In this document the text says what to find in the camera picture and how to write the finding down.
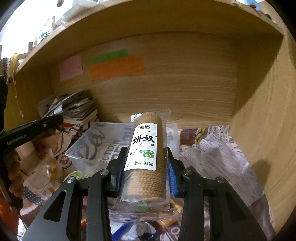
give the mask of stack of papers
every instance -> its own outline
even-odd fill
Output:
[[[62,115],[64,123],[77,125],[96,120],[97,113],[92,96],[86,94],[84,90],[80,90],[73,94],[61,96],[59,100],[55,99],[43,118]]]

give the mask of white paper tag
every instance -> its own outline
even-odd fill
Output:
[[[156,170],[157,124],[143,123],[135,128],[124,170]]]

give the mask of transparent plastic container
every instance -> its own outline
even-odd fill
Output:
[[[90,177],[116,159],[123,146],[128,147],[132,123],[96,122],[66,152],[83,178]],[[168,147],[179,158],[177,124],[167,124]]]

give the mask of shelf board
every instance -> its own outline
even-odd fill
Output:
[[[59,26],[29,54],[17,72],[61,61],[101,43],[170,31],[210,33],[232,39],[282,35],[269,18],[233,0],[109,0],[83,12],[66,27]]]

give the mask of brown stick snack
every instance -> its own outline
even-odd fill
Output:
[[[161,202],[165,199],[166,193],[166,162],[163,152],[163,122],[159,115],[150,112],[141,115],[135,126],[143,123],[157,124],[156,170],[133,169],[126,171],[129,172],[129,175],[124,189],[127,196],[132,196],[135,199],[140,199],[146,202]]]

